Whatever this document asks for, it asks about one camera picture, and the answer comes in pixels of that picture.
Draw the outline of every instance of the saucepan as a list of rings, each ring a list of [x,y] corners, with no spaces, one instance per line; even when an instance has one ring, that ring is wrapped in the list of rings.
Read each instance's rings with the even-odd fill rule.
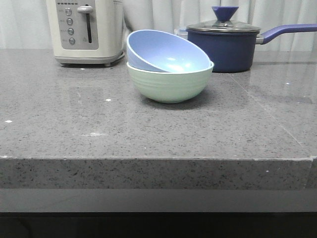
[[[256,44],[266,44],[284,33],[314,32],[317,24],[282,25],[262,34],[260,28],[230,21],[237,6],[213,6],[217,20],[187,26],[188,40],[214,62],[214,72],[242,72],[252,66]]]

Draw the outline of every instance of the light green bowl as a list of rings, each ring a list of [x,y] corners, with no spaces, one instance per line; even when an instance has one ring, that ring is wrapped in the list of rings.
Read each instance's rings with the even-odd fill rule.
[[[180,103],[197,96],[211,78],[210,67],[187,73],[153,72],[127,63],[129,75],[142,95],[161,103]]]

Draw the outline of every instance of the lid knob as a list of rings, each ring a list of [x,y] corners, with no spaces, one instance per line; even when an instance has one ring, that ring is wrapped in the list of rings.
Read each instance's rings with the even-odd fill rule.
[[[233,14],[237,11],[238,6],[213,6],[212,9],[216,17],[221,22],[229,21]]]

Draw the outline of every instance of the saucepan handle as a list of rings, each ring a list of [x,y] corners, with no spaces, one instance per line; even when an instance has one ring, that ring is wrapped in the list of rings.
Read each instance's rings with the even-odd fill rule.
[[[257,44],[264,45],[280,34],[294,33],[294,32],[313,32],[317,31],[317,24],[294,24],[282,25],[274,27],[257,36]]]

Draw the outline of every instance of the blue bowl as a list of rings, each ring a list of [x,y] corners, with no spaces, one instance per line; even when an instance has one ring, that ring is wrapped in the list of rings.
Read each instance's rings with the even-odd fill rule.
[[[129,65],[154,72],[192,72],[210,67],[208,55],[179,36],[157,30],[139,30],[127,38]]]

